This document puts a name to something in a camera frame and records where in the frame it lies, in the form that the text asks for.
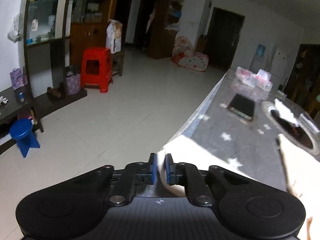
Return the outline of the white cloth garment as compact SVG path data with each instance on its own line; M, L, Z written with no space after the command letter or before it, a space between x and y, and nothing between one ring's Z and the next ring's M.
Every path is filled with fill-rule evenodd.
M319 239L319 185L316 178L319 175L319 161L302 148L294 145L283 134L279 134L280 166L284 168L285 188L290 194L297 197L306 209L306 219L298 234L299 239ZM158 152L157 167L163 184L165 177L165 155L170 153L173 161L194 164L201 170L206 170L210 165L217 165L250 179L262 182L267 178L263 173L261 178L250 176L248 172L241 171L244 163L231 158L224 161L211 154L192 139L180 135L163 146Z

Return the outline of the red plastic stool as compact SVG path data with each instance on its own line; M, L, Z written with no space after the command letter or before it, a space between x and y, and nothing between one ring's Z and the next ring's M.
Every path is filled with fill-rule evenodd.
M82 55L80 87L98 86L101 93L108 92L112 83L111 52L105 47L92 47Z

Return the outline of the purple patterned bag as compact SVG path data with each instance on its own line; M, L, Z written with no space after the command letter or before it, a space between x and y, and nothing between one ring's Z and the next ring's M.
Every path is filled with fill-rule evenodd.
M74 95L80 92L80 74L68 71L66 73L67 94Z

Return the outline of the floral bedding bundle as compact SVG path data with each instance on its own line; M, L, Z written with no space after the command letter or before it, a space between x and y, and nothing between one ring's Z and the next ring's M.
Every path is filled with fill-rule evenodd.
M209 62L208 56L196 52L191 42L184 36L176 38L171 60L180 67L198 72L204 72Z

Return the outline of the small pink tissue pack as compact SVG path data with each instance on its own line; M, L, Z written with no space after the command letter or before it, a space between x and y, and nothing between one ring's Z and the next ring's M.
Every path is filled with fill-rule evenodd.
M253 74L250 70L238 66L235 72L235 76L244 85L247 85L249 87L255 87L257 85L255 74Z

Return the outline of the white paper tissue sheet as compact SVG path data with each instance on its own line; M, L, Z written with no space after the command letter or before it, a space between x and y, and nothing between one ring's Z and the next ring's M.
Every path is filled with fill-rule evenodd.
M294 127L298 127L299 123L297 119L295 118L293 112L289 109L289 107L286 107L282 101L275 98L274 100L274 106L276 111L279 114L279 117L288 123L290 123Z

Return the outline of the pink tissue box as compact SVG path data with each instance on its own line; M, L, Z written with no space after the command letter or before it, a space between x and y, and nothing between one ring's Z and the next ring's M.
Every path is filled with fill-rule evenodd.
M259 69L257 74L254 74L254 78L257 80L257 86L266 92L270 92L273 87L271 77L271 73L263 69Z

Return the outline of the round black induction cooktop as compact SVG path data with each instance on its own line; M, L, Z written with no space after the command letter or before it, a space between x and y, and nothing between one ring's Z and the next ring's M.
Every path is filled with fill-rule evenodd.
M263 101L261 106L268 119L289 141L311 155L319 157L319 143L316 137L303 124L298 123L296 127L281 119L274 104L269 101Z

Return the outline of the water dispenser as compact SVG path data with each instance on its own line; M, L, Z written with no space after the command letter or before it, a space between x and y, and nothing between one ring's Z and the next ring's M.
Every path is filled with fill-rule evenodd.
M253 55L253 59L250 65L249 70L253 73L257 73L260 69L264 69L265 65L265 49L266 47L262 44L259 44L255 54Z

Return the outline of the white printed sack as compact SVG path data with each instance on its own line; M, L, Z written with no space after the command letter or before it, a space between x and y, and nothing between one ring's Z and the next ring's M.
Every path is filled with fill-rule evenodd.
M111 20L106 30L106 47L111 54L121 51L123 25L116 20Z

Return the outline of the blue plastic stool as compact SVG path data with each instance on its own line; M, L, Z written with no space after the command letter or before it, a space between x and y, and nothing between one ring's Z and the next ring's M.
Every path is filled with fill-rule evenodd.
M16 141L22 156L25 158L31 148L40 148L40 144L33 133L30 119L18 119L10 128L9 133Z

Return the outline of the white remote control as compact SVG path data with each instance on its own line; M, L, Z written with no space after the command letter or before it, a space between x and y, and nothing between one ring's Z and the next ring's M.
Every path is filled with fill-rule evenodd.
M300 114L298 120L312 133L319 134L319 128L311 120L309 120L303 113Z

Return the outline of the white refrigerator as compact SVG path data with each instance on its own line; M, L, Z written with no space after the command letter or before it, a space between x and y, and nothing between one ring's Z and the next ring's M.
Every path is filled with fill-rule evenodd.
M288 80L293 67L292 61L293 50L290 47L280 43L274 48L269 65L270 81L273 83L274 89L278 89L280 85L284 85Z

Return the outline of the wooden display cabinet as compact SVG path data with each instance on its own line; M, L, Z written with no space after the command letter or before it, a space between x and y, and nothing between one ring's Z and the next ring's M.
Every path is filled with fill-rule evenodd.
M171 57L184 0L75 0L70 61L80 64L85 49L103 47L112 20L123 25L123 43L153 59Z

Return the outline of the glass shelf cabinet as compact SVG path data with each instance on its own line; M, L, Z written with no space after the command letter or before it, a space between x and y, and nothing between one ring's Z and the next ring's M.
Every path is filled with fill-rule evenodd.
M23 41L28 47L67 36L67 13L71 0L26 0Z

